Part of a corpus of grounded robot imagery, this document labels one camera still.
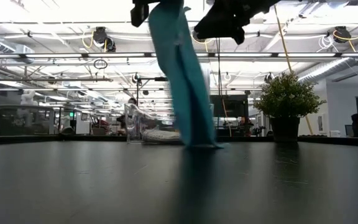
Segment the clear plastic container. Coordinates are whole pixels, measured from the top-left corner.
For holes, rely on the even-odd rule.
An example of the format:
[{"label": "clear plastic container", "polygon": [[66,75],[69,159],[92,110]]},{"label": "clear plastic container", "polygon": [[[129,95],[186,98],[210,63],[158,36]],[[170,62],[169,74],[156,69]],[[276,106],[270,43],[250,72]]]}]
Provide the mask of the clear plastic container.
[{"label": "clear plastic container", "polygon": [[125,104],[127,142],[178,142],[174,117],[152,116],[136,105]]}]

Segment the teal fabric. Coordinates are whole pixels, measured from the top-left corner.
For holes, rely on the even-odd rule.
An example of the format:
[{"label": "teal fabric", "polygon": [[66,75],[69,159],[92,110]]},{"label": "teal fabric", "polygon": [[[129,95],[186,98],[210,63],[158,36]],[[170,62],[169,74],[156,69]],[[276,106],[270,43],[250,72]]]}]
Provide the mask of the teal fabric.
[{"label": "teal fabric", "polygon": [[190,37],[183,0],[161,0],[149,16],[158,64],[171,85],[173,109],[186,146],[216,146],[203,74]]}]

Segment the black plant pot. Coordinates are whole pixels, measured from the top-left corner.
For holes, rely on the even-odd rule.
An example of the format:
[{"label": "black plant pot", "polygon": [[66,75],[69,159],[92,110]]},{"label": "black plant pot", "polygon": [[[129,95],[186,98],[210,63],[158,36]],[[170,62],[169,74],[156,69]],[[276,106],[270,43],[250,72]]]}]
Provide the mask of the black plant pot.
[{"label": "black plant pot", "polygon": [[275,142],[297,142],[300,118],[270,118]]}]

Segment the black table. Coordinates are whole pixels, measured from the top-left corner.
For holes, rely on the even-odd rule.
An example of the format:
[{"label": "black table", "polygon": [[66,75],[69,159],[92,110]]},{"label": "black table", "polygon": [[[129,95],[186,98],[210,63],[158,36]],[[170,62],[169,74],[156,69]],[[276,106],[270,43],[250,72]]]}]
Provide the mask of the black table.
[{"label": "black table", "polygon": [[358,147],[0,145],[0,223],[358,223]]}]

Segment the green plant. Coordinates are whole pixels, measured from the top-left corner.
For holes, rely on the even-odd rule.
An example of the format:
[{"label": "green plant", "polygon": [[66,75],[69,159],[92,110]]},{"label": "green plant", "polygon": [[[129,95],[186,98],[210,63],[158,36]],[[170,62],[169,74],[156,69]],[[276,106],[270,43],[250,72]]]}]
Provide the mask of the green plant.
[{"label": "green plant", "polygon": [[317,113],[325,103],[313,93],[313,84],[300,83],[294,74],[284,74],[270,80],[262,87],[260,101],[254,107],[274,118],[294,118]]}]

